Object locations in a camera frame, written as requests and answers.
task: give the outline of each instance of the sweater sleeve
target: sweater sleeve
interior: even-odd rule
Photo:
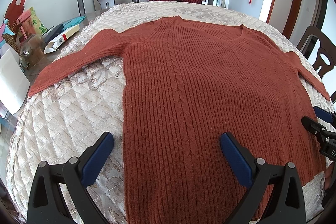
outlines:
[[[302,75],[318,92],[322,94],[328,101],[330,101],[329,93],[326,91],[324,84],[313,76],[301,63],[299,56],[295,52],[286,52],[288,62]]]
[[[39,73],[28,92],[28,96],[33,96],[100,58],[108,55],[122,56],[128,45],[128,37],[126,32],[120,34],[112,29],[100,31],[80,51],[46,66]]]

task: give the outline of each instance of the dining table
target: dining table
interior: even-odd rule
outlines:
[[[80,51],[99,31],[107,28],[123,32],[141,23],[162,17],[180,16],[221,25],[245,25],[267,35],[283,52],[293,51],[303,66],[321,80],[306,58],[278,30],[267,23],[240,12],[211,5],[151,1],[120,4],[109,10],[99,10],[86,15],[81,30],[61,45],[60,50],[46,54],[34,67],[25,71],[31,85],[48,64],[68,54]],[[310,83],[300,77],[313,106],[333,111],[326,100]],[[123,167],[123,107],[122,95],[126,84],[121,57],[105,57],[80,71],[69,75],[27,99],[18,114],[16,129],[9,144],[6,164],[7,189],[18,208],[26,216],[29,193],[38,163],[49,164],[67,161],[79,156],[93,145],[103,131],[112,130],[115,148],[98,176],[88,187],[103,215],[113,223],[126,223],[124,203]],[[319,120],[327,130],[333,128]],[[303,187],[307,218],[320,207],[323,195],[323,174]],[[80,221],[66,187],[61,187],[65,201],[74,220]]]
[[[106,12],[107,10],[108,9],[102,9],[102,10],[97,10],[97,11],[86,14],[85,19],[79,24],[80,29],[77,33],[81,32],[81,30],[87,25],[89,25],[91,21],[95,20],[96,17],[100,16],[103,12]],[[61,50],[66,45],[68,45],[74,39],[75,36],[76,34],[71,36],[68,40],[66,40],[63,44],[60,45],[58,50],[45,54],[44,57],[38,63],[36,63],[30,69],[24,71],[24,74],[27,77],[30,83],[30,86],[34,83],[36,77],[39,75],[41,70],[43,70],[47,65],[49,65],[52,61],[54,61],[57,55],[61,52]],[[26,95],[26,98],[18,112],[16,112],[14,115],[8,113],[9,115],[6,118],[6,120],[4,120],[4,125],[1,126],[1,130],[0,130],[0,143],[1,143],[1,146],[0,146],[0,179],[3,182],[6,182],[5,180],[5,176],[6,176],[5,167],[6,167],[6,159],[7,159],[6,156],[8,153],[10,138],[15,131],[17,117],[22,112],[26,104],[27,98],[28,98],[28,95]]]

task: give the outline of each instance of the white tablecloth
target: white tablecloth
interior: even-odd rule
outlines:
[[[122,32],[143,22],[177,15],[183,19],[222,25],[244,24],[259,30],[282,51],[295,51],[305,68],[319,79],[302,54],[274,27],[233,10],[189,3],[153,1],[116,5],[85,27],[63,48],[58,58],[79,51],[103,29]],[[333,109],[333,104],[307,81],[301,78],[301,82],[313,106]],[[23,215],[27,213],[31,184],[40,161],[64,163],[72,156],[79,156],[104,131],[109,131],[114,135],[115,148],[88,191],[108,220],[126,222],[122,157],[122,93],[125,83],[122,58],[106,57],[28,99],[11,139],[7,161],[7,188]],[[320,206],[323,184],[321,173],[303,187],[307,219]],[[73,218],[80,221],[65,185],[61,188]]]

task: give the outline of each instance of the sweater neckline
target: sweater neckline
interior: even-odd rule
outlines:
[[[235,42],[241,42],[241,40],[244,38],[244,35],[245,35],[245,32],[246,32],[246,27],[243,24],[240,24],[238,26],[228,26],[228,27],[240,28],[241,29],[241,34],[238,37],[236,37],[232,40],[228,40],[227,43],[234,44]]]
[[[188,21],[188,20],[183,19],[181,16],[162,17],[158,20],[158,22],[160,22],[160,24],[159,24],[160,27],[162,26],[162,24],[165,25],[167,23],[179,23],[181,21]],[[238,37],[236,37],[232,40],[226,41],[226,43],[229,43],[229,44],[234,44],[235,42],[241,42],[241,40],[244,39],[245,33],[248,29],[243,24],[236,25],[236,26],[231,26],[231,25],[224,25],[224,26],[229,27],[229,28],[240,28],[240,30],[241,30],[241,34]]]

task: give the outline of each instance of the orange sweater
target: orange sweater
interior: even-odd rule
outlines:
[[[301,124],[316,117],[298,74],[329,95],[294,52],[283,53],[261,32],[180,17],[103,30],[46,67],[29,94],[107,55],[124,57],[129,224],[222,224],[246,190],[222,155],[223,132],[270,164],[294,162],[303,185],[325,169]]]

